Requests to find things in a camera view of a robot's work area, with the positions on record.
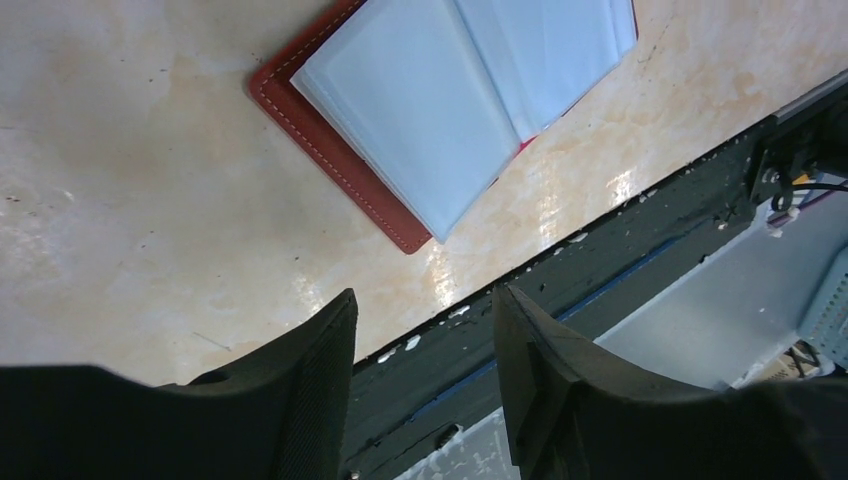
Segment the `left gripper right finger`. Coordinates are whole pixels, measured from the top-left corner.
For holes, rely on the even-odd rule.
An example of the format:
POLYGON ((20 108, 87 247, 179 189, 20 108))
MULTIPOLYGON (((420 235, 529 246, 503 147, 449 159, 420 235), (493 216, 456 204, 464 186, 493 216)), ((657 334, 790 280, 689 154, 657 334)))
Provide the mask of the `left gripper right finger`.
POLYGON ((645 370, 515 287, 492 296, 511 461, 524 479, 843 479, 847 381, 716 392, 645 370))

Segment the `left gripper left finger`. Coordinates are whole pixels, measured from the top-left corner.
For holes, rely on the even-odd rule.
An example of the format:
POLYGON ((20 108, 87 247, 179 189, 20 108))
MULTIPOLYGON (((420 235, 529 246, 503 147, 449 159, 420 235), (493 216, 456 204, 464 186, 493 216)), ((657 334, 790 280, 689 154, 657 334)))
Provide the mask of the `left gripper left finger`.
POLYGON ((1 371, 5 479, 335 479, 358 306, 309 320, 185 385, 93 365, 1 371))

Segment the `red leather card holder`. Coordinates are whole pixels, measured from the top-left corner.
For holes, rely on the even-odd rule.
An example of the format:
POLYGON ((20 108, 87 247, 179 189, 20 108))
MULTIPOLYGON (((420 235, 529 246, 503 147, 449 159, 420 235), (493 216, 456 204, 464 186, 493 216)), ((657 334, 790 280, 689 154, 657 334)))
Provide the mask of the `red leather card holder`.
POLYGON ((248 88, 412 254, 446 241, 638 36, 630 1, 337 1, 248 88))

